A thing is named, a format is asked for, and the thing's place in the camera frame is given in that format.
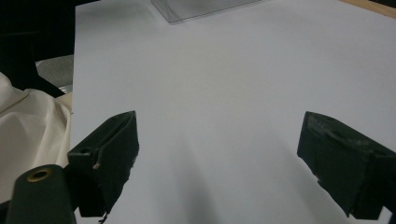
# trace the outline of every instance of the white table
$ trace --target white table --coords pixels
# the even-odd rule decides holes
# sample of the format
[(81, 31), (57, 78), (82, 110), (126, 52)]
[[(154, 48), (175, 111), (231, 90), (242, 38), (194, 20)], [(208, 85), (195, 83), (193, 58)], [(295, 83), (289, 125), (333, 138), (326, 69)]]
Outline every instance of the white table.
[(305, 111), (396, 149), (395, 73), (396, 20), (337, 0), (176, 25), (148, 0), (102, 0), (77, 11), (72, 147), (136, 111), (141, 151), (107, 224), (387, 223), (346, 218), (296, 151)]

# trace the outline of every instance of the white cloth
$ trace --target white cloth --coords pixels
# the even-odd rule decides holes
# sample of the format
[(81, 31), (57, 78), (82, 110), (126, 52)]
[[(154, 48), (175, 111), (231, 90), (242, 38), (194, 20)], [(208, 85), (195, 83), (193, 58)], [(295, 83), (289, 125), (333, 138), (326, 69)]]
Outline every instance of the white cloth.
[(0, 73), (0, 203), (15, 180), (45, 164), (67, 164), (70, 109), (38, 90), (20, 91)]

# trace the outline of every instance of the wooden edge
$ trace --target wooden edge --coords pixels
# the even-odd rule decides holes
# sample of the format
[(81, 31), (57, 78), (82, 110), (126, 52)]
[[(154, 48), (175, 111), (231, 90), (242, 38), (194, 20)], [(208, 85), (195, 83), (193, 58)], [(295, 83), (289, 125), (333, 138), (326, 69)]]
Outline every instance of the wooden edge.
[(341, 1), (345, 3), (349, 3), (350, 5), (356, 7), (362, 7), (370, 11), (382, 14), (384, 16), (389, 16), (392, 17), (393, 19), (396, 19), (396, 8), (393, 7), (387, 7), (369, 0), (341, 0)]

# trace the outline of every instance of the gold circular fastener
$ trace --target gold circular fastener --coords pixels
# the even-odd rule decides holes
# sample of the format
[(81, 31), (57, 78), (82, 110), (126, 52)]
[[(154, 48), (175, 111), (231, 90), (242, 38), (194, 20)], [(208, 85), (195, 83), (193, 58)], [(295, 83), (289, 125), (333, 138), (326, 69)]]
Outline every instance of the gold circular fastener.
[(36, 170), (33, 173), (29, 174), (27, 176), (27, 181), (32, 182), (32, 183), (41, 181), (43, 179), (46, 179), (50, 175), (52, 175), (52, 170), (50, 168), (39, 169), (39, 170)]

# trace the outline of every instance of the white tabletop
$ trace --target white tabletop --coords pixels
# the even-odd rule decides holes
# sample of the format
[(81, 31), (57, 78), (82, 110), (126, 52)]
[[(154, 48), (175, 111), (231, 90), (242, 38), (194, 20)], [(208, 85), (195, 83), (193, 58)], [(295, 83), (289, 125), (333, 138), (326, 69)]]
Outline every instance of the white tabletop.
[(296, 151), (305, 111), (396, 149), (395, 72), (396, 20), (337, 0), (175, 25), (148, 0), (102, 0), (77, 10), (72, 147), (136, 111), (108, 224), (387, 223), (347, 218)]

